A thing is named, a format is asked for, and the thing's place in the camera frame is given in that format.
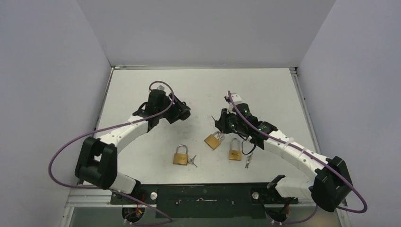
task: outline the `screw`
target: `screw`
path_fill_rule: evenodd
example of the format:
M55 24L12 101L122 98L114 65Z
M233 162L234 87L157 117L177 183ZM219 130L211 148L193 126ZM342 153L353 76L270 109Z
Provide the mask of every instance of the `screw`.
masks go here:
M257 200L259 198L259 193L258 192L252 193L252 198Z
M151 198L152 200L155 200L155 199L157 198L157 193L156 193L156 192L152 192L152 193L150 194L150 198Z

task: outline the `small silver key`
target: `small silver key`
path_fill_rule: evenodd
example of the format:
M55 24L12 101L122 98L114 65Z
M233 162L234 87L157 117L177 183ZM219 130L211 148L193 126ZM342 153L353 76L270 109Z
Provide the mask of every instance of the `small silver key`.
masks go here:
M245 165L245 169L249 169L249 163L251 162L251 159L252 159L252 155L253 155L253 153L250 155L250 156L248 156L247 158L246 158L246 165Z
M196 167L198 168L198 166L195 165L195 163L194 163L195 157L196 157L196 155L195 155L193 158L189 158L189 159L188 159L188 164L194 165L194 166L196 166Z

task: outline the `black cable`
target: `black cable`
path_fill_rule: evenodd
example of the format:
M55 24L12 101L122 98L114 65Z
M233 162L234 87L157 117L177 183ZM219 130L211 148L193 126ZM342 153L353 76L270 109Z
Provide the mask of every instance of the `black cable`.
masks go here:
M291 202L292 200L294 200L294 197L291 197L290 199L287 200L287 202L284 204L284 207L281 208L279 214L282 213L282 212L284 211L284 209L285 209L287 206L289 206L289 204L290 204L290 202Z
M243 150L243 144L244 144L244 142L245 142L245 140L243 140L242 143L241 143L241 153L243 153L244 155L249 155L249 154L251 154L251 153L255 150L256 145L253 145L253 148L251 149L251 151L249 151L248 153L244 153L244 150Z

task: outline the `padlock shackle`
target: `padlock shackle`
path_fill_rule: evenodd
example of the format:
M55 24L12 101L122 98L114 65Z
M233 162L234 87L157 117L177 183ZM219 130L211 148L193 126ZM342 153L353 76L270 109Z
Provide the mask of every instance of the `padlock shackle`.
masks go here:
M216 137L220 142L224 140L224 138L226 137L224 135L224 133L220 132L220 131L216 131L212 134L214 137Z
M175 153L178 153L178 149L180 149L180 147L185 147L185 153L188 154L188 147L185 144L180 144L178 145L177 149L175 149Z
M238 150L240 150L240 141L237 138L232 138L230 141L230 150L233 150L233 141L237 140L238 141Z

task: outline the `cable tie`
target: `cable tie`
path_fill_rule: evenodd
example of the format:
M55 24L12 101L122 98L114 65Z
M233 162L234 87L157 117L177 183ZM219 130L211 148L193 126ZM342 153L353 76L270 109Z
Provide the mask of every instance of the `cable tie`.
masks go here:
M290 138L288 139L288 141L284 144L283 150L286 149L286 148L288 147L288 145L289 145L290 143L292 143L292 142L294 142L294 138L290 137Z
M301 157L301 155L303 155L304 151L306 151L306 148L305 148L305 147L304 147L304 148L302 148L302 151L301 151L301 153L299 153L299 155L298 155L298 159Z

